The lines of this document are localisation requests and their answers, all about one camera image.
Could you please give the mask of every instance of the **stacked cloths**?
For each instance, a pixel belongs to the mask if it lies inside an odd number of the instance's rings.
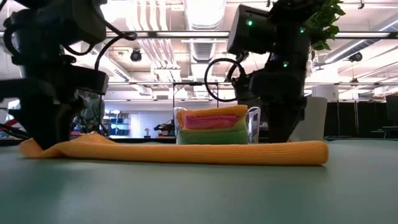
[[[246,105],[209,110],[180,110],[179,144],[247,144]]]

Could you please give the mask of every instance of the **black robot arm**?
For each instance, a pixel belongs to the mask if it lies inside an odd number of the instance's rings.
[[[76,59],[62,47],[104,41],[106,27],[97,11],[106,1],[95,1],[95,8],[91,0],[17,2],[28,9],[5,20],[3,39],[22,78],[0,81],[0,101],[20,99],[21,108],[9,113],[47,149],[69,140],[72,119],[84,108],[77,89],[106,92],[107,74],[72,65]]]
[[[305,21],[321,9],[325,1],[279,0],[269,12],[244,5],[236,11],[228,53],[237,56],[242,52],[269,53],[269,57],[264,68],[252,73],[246,74],[240,68],[240,75],[232,79],[232,85],[238,101],[261,99],[260,106],[269,123],[270,142],[286,142],[304,119],[307,99],[303,88],[312,43],[312,33]],[[231,59],[216,61],[231,62]]]

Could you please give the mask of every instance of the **desk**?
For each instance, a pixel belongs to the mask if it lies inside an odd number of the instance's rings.
[[[325,167],[21,159],[0,148],[0,223],[398,223],[398,142],[330,142]]]

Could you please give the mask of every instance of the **yellow cloth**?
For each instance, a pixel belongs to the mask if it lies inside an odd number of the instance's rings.
[[[320,165],[328,161],[328,146],[321,141],[252,145],[117,144],[87,134],[43,151],[32,139],[20,145],[32,159],[75,158],[114,161],[173,162],[242,165]]]
[[[212,108],[205,110],[180,110],[177,113],[177,120],[181,127],[184,126],[184,118],[186,115],[192,115],[197,117],[204,116],[220,116],[220,115],[235,115],[235,116],[244,116],[248,112],[248,106],[246,105],[236,105],[236,106],[227,106],[224,108]]]

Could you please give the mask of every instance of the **camera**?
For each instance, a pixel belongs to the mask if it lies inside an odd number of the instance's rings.
[[[362,60],[363,56],[361,54],[361,52],[355,53],[351,56],[349,56],[348,60],[350,62],[360,62]]]
[[[133,62],[139,62],[139,61],[141,61],[142,55],[141,55],[140,49],[133,49],[133,50],[132,50],[132,53],[131,53],[131,55],[130,55],[130,59],[131,59]]]

